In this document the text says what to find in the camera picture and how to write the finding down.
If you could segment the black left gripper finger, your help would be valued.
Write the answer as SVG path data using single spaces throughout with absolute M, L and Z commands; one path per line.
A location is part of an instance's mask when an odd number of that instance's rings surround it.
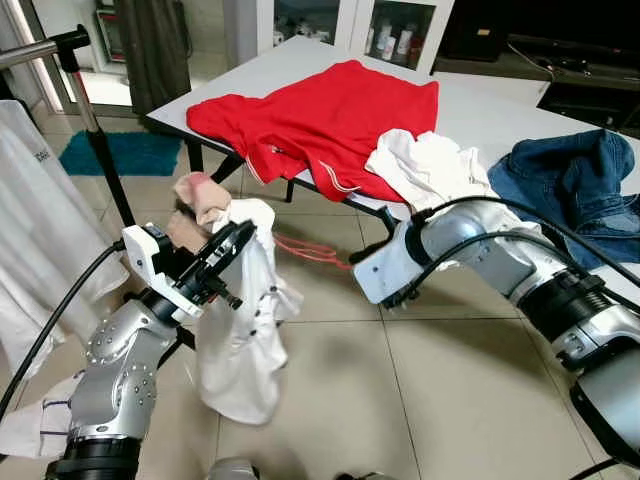
M 205 262 L 209 266 L 228 266 L 255 237 L 252 221 L 230 221 L 210 238 L 205 246 Z

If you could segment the white button shirt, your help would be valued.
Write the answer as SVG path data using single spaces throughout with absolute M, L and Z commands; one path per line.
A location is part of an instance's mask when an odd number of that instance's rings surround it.
M 280 401 L 280 370 L 288 361 L 279 325 L 300 314 L 302 294 L 276 270 L 275 212 L 260 198 L 233 198 L 209 174 L 183 175 L 175 183 L 175 212 L 166 233 L 197 253 L 212 234 L 250 221 L 253 238 L 220 278 L 241 300 L 215 300 L 197 321 L 198 392 L 225 419 L 260 426 Z

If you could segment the red plastic hanger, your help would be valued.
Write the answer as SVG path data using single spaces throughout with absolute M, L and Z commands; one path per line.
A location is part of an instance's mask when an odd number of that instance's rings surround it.
M 325 244 L 308 243 L 301 241 L 301 239 L 283 236 L 280 233 L 274 234 L 274 241 L 276 247 L 280 248 L 280 250 L 300 257 L 300 259 L 332 265 L 340 270 L 349 271 L 352 269 L 352 265 L 343 260 L 343 257 L 339 256 L 339 253 L 334 248 L 325 246 Z

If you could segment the red shirt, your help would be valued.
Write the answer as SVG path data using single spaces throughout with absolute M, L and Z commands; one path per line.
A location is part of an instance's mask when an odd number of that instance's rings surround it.
M 200 102 L 186 119 L 192 131 L 232 146 L 261 183 L 308 170 L 330 201 L 364 195 L 401 202 L 367 160 L 388 131 L 434 131 L 439 92 L 435 81 L 412 84 L 348 60 L 264 99 L 229 93 Z

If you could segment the white cloth with hanger drawing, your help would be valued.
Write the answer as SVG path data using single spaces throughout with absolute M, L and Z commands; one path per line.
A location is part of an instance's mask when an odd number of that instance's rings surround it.
M 45 396 L 0 419 L 0 454 L 49 458 L 65 449 L 70 431 L 70 393 Z

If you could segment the teal floor mat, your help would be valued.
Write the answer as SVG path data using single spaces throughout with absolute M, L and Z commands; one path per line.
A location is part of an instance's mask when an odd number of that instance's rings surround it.
M 147 132 L 108 133 L 108 143 L 116 173 L 122 177 L 169 177 L 178 164 L 183 141 L 177 137 Z M 65 172 L 74 177 L 101 177 L 102 169 L 81 131 L 70 137 L 59 154 Z

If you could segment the white printed hanging shirt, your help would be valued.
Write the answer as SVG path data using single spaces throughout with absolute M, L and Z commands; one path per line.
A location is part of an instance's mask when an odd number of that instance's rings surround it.
M 27 111 L 0 100 L 0 352 L 10 370 L 110 243 Z

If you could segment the grey left robot leg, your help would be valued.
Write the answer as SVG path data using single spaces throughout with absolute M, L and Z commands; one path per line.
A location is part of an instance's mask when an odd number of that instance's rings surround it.
M 212 463 L 205 480 L 262 480 L 262 477 L 248 458 L 229 457 Z

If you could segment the grey curtain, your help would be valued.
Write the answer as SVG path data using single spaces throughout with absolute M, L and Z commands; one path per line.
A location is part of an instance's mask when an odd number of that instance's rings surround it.
M 178 0 L 114 0 L 134 113 L 146 115 L 191 91 Z

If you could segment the crumpled white garment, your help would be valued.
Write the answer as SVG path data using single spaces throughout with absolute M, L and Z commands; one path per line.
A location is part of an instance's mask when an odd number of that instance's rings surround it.
M 479 148 L 463 148 L 435 132 L 390 129 L 378 138 L 365 169 L 384 179 L 413 212 L 434 209 L 454 198 L 498 196 Z

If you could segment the blue denim jeans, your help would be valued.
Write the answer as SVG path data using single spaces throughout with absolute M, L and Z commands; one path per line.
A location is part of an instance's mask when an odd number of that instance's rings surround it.
M 524 140 L 490 166 L 500 197 L 573 230 L 616 262 L 640 262 L 640 198 L 621 183 L 635 166 L 625 138 L 604 129 Z

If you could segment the white glass-door cabinet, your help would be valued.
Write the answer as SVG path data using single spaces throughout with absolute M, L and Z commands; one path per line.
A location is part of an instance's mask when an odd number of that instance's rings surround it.
M 292 38 L 430 72 L 456 0 L 223 0 L 230 64 Z

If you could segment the black TV stand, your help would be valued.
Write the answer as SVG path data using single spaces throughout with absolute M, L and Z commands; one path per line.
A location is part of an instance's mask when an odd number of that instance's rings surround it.
M 439 72 L 543 81 L 540 108 L 621 128 L 640 111 L 635 0 L 456 0 Z

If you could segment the white folding table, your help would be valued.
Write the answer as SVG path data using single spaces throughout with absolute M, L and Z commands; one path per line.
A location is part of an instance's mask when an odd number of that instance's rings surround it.
M 229 70 L 224 76 L 212 79 L 205 86 L 161 106 L 152 113 L 152 119 L 178 129 L 180 133 L 192 134 L 198 140 L 209 141 L 215 147 L 223 148 L 228 151 L 234 161 L 246 161 L 233 150 L 232 146 L 192 131 L 186 119 L 187 110 L 200 102 L 229 95 L 229 93 L 264 99 L 270 93 L 288 84 L 315 76 L 337 63 L 348 60 L 358 59 L 347 52 L 339 51 L 337 47 L 321 44 L 310 38 L 292 38 L 285 41 L 283 45 L 273 47 L 265 54 L 247 61 L 241 67 Z M 412 84 L 426 84 L 434 81 L 422 74 L 399 73 L 393 67 L 379 67 L 371 60 L 358 61 L 361 61 L 366 68 L 378 70 L 380 73 L 401 78 Z M 517 142 L 598 131 L 584 122 L 577 122 L 577 120 L 568 119 L 567 116 L 530 108 L 503 97 L 489 95 L 458 81 L 435 82 L 440 86 L 439 108 L 436 128 L 430 132 L 443 134 L 444 137 L 451 138 L 463 147 L 479 148 L 480 161 L 485 166 L 486 172 L 490 166 L 497 164 L 503 156 L 506 156 Z M 314 177 L 308 170 L 294 178 L 301 178 L 303 183 L 314 187 L 317 191 Z M 364 195 L 349 195 L 342 201 L 346 200 L 362 200 L 375 206 L 388 206 L 393 210 L 401 210 L 403 204 L 403 200 L 390 202 Z M 568 238 L 568 246 L 573 257 L 588 269 L 598 268 L 605 260 L 612 260 L 607 253 L 598 250 L 576 233 Z

